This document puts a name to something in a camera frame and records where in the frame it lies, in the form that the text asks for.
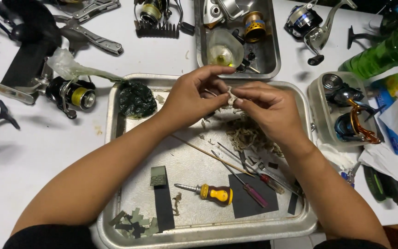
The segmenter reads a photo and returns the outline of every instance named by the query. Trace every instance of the white table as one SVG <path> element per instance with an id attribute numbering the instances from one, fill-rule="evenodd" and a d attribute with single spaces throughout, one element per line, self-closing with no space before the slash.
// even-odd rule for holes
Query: white table
<path id="1" fill-rule="evenodd" d="M 363 32 L 363 27 L 367 27 L 374 15 L 340 9 L 335 16 L 330 39 L 322 51 L 325 61 L 318 66 L 309 66 L 307 59 L 313 56 L 312 53 L 283 29 L 296 3 L 273 1 L 282 61 L 281 70 L 274 80 L 291 82 L 306 93 L 308 85 L 320 74 L 336 71 L 343 61 L 363 50 L 356 43 L 350 50 L 346 49 L 347 29 L 352 25 L 356 33 Z M 182 75 L 197 67 L 194 37 L 181 33 L 178 40 L 138 39 L 133 24 L 133 2 L 121 1 L 121 4 L 121 8 L 99 15 L 83 26 L 121 43 L 124 54 L 114 57 L 91 46 L 78 53 L 76 60 L 79 63 L 120 76 L 139 72 Z M 183 7 L 184 20 L 194 23 L 193 2 L 184 0 Z M 50 9 L 53 14 L 60 13 L 53 7 Z M 325 19 L 330 8 L 322 6 L 315 10 Z M 17 51 L 15 43 L 0 31 L 0 81 Z M 398 67 L 385 75 L 395 72 L 398 72 Z M 0 248 L 21 212 L 41 188 L 64 168 L 104 143 L 108 88 L 112 83 L 101 78 L 94 79 L 94 82 L 102 96 L 98 97 L 92 111 L 78 111 L 78 118 L 74 121 L 45 97 L 40 97 L 35 105 L 30 106 L 0 95 L 21 126 L 21 131 L 17 131 L 10 124 L 0 125 Z M 373 199 L 362 168 L 357 172 L 356 190 L 367 200 L 383 225 L 398 224 L 398 207 L 390 200 L 378 204 Z"/>

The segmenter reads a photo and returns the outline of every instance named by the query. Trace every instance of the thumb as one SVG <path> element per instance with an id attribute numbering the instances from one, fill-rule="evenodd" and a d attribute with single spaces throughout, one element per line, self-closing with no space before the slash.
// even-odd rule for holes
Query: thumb
<path id="1" fill-rule="evenodd" d="M 248 113 L 248 115 L 255 120 L 257 120 L 260 116 L 262 116 L 261 111 L 263 109 L 248 99 L 241 99 L 241 98 L 236 99 L 236 101 L 234 102 L 234 107 L 239 108 L 242 111 Z"/>
<path id="2" fill-rule="evenodd" d="M 221 108 L 224 105 L 228 105 L 228 100 L 229 100 L 228 93 L 220 94 L 214 98 L 205 99 L 205 107 L 207 108 L 208 111 L 212 112 Z"/>

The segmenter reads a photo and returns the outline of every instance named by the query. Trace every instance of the label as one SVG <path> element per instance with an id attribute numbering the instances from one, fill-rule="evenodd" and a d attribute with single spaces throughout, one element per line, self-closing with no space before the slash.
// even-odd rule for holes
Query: label
<path id="1" fill-rule="evenodd" d="M 150 186 L 165 185 L 165 166 L 151 168 Z"/>

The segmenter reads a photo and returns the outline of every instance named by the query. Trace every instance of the wooden skewer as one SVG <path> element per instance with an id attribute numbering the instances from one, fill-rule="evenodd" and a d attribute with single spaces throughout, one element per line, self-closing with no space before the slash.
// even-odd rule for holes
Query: wooden skewer
<path id="1" fill-rule="evenodd" d="M 193 144 L 190 144 L 190 143 L 188 143 L 187 141 L 185 141 L 185 140 L 183 140 L 183 139 L 181 139 L 181 138 L 176 137 L 175 135 L 171 135 L 171 136 L 174 137 L 174 138 L 176 138 L 176 139 L 178 139 L 179 141 L 185 143 L 186 145 L 190 145 L 191 147 L 195 148 L 196 150 L 198 150 L 198 151 L 200 151 L 200 152 L 202 152 L 202 153 L 204 153 L 204 154 L 207 154 L 208 156 L 211 156 L 212 158 L 216 159 L 217 161 L 221 161 L 221 162 L 223 162 L 223 163 L 226 163 L 229 167 L 232 167 L 232 168 L 234 168 L 235 170 L 238 170 L 238 171 L 240 171 L 240 172 L 242 172 L 242 173 L 245 173 L 245 174 L 247 174 L 247 175 L 250 175 L 250 176 L 254 177 L 252 174 L 246 172 L 245 170 L 243 170 L 243 169 L 241 169 L 241 168 L 239 168 L 239 167 L 236 167 L 236 166 L 232 165 L 231 163 L 228 163 L 228 162 L 226 162 L 226 161 L 224 161 L 224 160 L 222 160 L 222 159 L 220 159 L 220 158 L 218 158 L 218 157 L 216 157 L 216 156 L 214 156 L 214 155 L 211 155 L 210 153 L 206 152 L 205 150 L 202 150 L 202 149 L 200 149 L 200 148 L 194 146 Z"/>

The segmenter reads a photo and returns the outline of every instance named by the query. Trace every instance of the stainless steel tray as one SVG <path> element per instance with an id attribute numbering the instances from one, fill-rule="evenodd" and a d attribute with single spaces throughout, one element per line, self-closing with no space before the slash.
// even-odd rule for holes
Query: stainless steel tray
<path id="1" fill-rule="evenodd" d="M 207 65 L 207 36 L 216 29 L 224 29 L 230 33 L 236 28 L 239 33 L 244 32 L 244 17 L 239 17 L 234 21 L 225 21 L 223 24 L 216 25 L 212 30 L 205 28 L 203 25 L 203 6 L 204 0 L 194 0 L 195 7 L 195 24 L 196 24 L 196 54 L 199 66 Z M 250 53 L 250 50 L 256 54 L 256 59 L 252 66 L 257 68 L 261 74 L 249 73 L 235 73 L 231 75 L 223 75 L 224 78 L 237 79 L 271 79 L 276 76 L 280 70 L 280 54 L 279 43 L 277 42 L 276 24 L 274 20 L 274 10 L 272 0 L 236 0 L 236 3 L 241 9 L 250 11 L 260 11 L 264 16 L 266 24 L 267 35 L 263 41 L 254 44 L 246 43 L 245 56 Z"/>
<path id="2" fill-rule="evenodd" d="M 130 74 L 125 78 L 140 81 L 150 87 L 155 95 L 160 94 L 166 98 L 178 76 Z M 225 82 L 230 86 L 237 86 L 247 81 L 228 79 Z M 304 124 L 303 128 L 308 137 L 312 139 L 309 108 L 303 93 L 288 82 L 271 81 L 268 83 L 280 89 L 290 90 L 295 94 L 301 121 Z M 124 116 L 119 114 L 118 96 L 122 87 L 122 84 L 115 84 L 109 95 L 105 143 L 114 140 L 142 122 L 125 119 Z M 234 119 L 234 115 L 237 114 L 233 114 L 231 110 L 222 110 L 221 113 L 215 114 L 222 120 Z M 178 131 L 176 135 L 189 140 L 192 144 L 204 150 L 213 149 L 220 153 L 223 159 L 235 165 L 240 165 L 217 145 L 211 145 L 207 142 L 208 139 L 212 139 L 214 143 L 219 141 L 231 148 L 225 131 L 220 128 L 221 123 L 222 121 L 216 118 L 210 123 L 207 122 L 207 130 L 204 130 L 198 122 L 187 129 Z M 201 133 L 205 135 L 205 140 L 197 137 Z M 279 163 L 281 171 L 284 172 L 283 175 L 292 180 L 293 176 L 289 174 L 289 168 L 284 159 L 273 158 L 269 155 L 266 155 L 266 157 L 269 157 L 269 161 Z M 176 196 L 178 192 L 182 192 L 182 200 L 179 203 L 180 216 L 174 217 L 176 228 L 164 231 L 162 234 L 155 234 L 152 237 L 126 239 L 118 230 L 109 226 L 108 222 L 121 210 L 130 213 L 136 207 L 141 209 L 140 214 L 143 214 L 144 218 L 156 217 L 154 192 L 152 187 L 149 186 L 149 179 L 151 167 L 161 165 L 165 165 L 167 169 L 171 197 Z M 220 162 L 168 137 L 136 169 L 100 214 L 97 220 L 100 239 L 111 249 L 190 248 L 298 237 L 308 235 L 316 229 L 316 215 L 305 198 L 299 197 L 295 215 L 287 212 L 291 196 L 288 190 L 285 194 L 278 195 L 278 211 L 235 219 L 231 205 L 220 207 L 213 202 L 201 200 L 199 195 L 193 192 L 177 189 L 173 186 L 175 183 L 187 185 L 208 183 L 215 186 L 228 186 L 228 175 L 228 170 Z"/>

